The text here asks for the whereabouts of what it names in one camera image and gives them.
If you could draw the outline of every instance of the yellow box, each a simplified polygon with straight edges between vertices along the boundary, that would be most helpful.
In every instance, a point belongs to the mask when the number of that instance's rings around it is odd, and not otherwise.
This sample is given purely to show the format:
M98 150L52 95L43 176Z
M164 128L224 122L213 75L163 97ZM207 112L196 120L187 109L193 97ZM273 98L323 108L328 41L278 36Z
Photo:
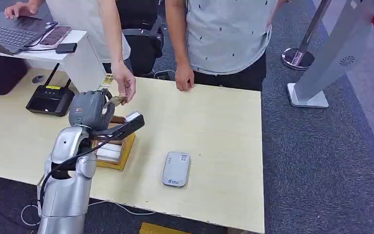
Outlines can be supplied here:
M140 234L190 234L182 231L161 227L150 223L142 223Z
M125 122L124 117L114 116L108 128L115 127L117 124L121 124L124 122ZM111 162L111 161L104 161L104 160L97 159L97 167L106 167L106 168L123 171L127 163L128 157L130 156L134 141L135 141L135 133L132 133L131 135L126 137L124 140L110 141L109 142L110 144L121 145L121 152L120 152L120 157L118 159L118 162ZM99 142L102 142L102 141L98 141L98 140L93 141L92 147L93 148L96 147Z

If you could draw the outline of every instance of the silver robotic arm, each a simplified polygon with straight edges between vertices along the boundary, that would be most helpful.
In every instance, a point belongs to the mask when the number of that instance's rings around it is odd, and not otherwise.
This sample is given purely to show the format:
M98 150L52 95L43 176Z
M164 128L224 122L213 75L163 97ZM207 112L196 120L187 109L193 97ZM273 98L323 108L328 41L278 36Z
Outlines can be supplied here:
M89 91L74 97L70 106L71 127L56 138L52 153L45 161L45 174L38 193L41 216L38 234L83 234L85 214L95 174L94 151L109 140L122 140L144 126L144 118L134 111L126 122L107 129L114 104L103 107L111 95L107 90ZM104 143L91 149L91 140Z

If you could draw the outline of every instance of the black pants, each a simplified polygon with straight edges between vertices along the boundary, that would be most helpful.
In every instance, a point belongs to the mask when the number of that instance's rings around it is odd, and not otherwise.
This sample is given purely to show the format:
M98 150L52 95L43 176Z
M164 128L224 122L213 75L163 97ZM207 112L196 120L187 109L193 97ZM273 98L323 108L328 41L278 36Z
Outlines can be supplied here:
M241 72L231 75L207 75L194 72L194 83L227 88L262 90L263 79L266 77L266 52L259 60Z
M131 73L134 73L132 71L132 66L131 66L131 62L130 62L130 59L126 59L124 60L124 64L125 66L128 68L128 70L131 72ZM107 73L111 74L111 63L103 63L102 64L104 66L104 69Z

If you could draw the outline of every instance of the white shirt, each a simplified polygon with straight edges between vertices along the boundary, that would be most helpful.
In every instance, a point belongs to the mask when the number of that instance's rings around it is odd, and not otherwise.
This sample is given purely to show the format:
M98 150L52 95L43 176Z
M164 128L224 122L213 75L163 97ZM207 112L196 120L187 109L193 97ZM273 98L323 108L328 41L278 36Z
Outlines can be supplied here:
M47 0L49 10L59 25L87 31L102 62L110 63L111 57L105 41L97 0ZM123 59L130 57L131 48L122 35Z
M187 51L191 67L210 75L238 73L270 41L266 25L278 0L189 0Z

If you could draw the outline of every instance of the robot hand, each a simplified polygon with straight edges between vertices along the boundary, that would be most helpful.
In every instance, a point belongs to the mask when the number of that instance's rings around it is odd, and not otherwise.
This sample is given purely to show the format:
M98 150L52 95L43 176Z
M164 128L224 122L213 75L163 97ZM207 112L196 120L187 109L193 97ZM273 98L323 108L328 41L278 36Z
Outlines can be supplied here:
M106 113L102 114L106 98L112 98L107 89L82 92L75 96L68 117L70 125L84 125L95 131L106 130L115 109L114 104L109 103Z

